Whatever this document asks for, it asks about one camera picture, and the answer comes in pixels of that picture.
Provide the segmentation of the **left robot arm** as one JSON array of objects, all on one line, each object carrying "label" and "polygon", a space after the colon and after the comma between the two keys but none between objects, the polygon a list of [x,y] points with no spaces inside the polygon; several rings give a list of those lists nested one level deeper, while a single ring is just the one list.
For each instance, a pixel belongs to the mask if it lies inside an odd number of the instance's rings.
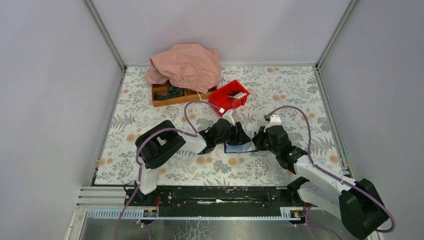
[{"label": "left robot arm", "polygon": [[204,155],[221,144],[225,150],[254,151],[254,135],[244,131],[240,122],[232,123],[224,118],[197,134],[177,129],[170,120],[162,121],[135,141],[136,162],[140,164],[136,199],[144,206],[154,202],[159,168],[178,151]]}]

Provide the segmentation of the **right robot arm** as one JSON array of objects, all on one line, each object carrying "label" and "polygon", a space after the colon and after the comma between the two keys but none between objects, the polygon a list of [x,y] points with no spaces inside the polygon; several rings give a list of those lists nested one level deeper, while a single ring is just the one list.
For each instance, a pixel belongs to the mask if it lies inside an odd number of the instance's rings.
[{"label": "right robot arm", "polygon": [[313,165],[309,154],[291,143],[281,125],[261,126],[252,141],[257,150],[271,152],[282,168],[297,175],[287,186],[286,198],[291,205],[306,202],[329,212],[360,240],[389,219],[382,209],[380,195],[369,180],[332,177],[332,171]]}]

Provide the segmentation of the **navy blue card holder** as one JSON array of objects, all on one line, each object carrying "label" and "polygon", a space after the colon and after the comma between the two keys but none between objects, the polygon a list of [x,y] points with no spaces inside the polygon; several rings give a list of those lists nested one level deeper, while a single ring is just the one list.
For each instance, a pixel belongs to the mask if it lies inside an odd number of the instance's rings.
[{"label": "navy blue card holder", "polygon": [[224,144],[224,153],[225,154],[241,154],[241,153],[252,153],[257,152],[257,148],[255,144],[253,143],[252,139],[257,135],[254,131],[248,131],[248,134],[250,134],[250,142],[247,142],[242,145],[229,145],[228,143]]}]

